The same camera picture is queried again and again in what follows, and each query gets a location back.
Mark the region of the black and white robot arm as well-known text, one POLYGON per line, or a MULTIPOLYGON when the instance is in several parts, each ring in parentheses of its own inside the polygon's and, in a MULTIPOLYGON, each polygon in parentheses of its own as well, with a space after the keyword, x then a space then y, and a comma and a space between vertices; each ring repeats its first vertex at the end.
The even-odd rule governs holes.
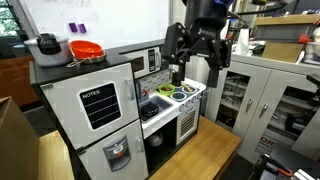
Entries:
POLYGON ((191 56, 202 56, 209 66, 207 85, 217 87, 219 71, 230 66, 232 40, 222 39, 233 0, 182 0, 185 22, 167 28, 162 58, 169 62, 172 84, 181 86, 191 56))

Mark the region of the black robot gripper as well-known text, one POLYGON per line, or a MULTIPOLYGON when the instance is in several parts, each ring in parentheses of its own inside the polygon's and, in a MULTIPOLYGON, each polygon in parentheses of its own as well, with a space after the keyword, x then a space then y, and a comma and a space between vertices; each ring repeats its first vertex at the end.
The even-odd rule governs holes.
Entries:
POLYGON ((210 69, 207 86, 216 88, 219 70, 230 66, 231 39, 221 39, 217 29, 196 23, 189 28, 175 23, 167 28, 161 55, 172 70, 172 84, 180 86, 185 78, 185 64, 190 57, 203 55, 210 69))

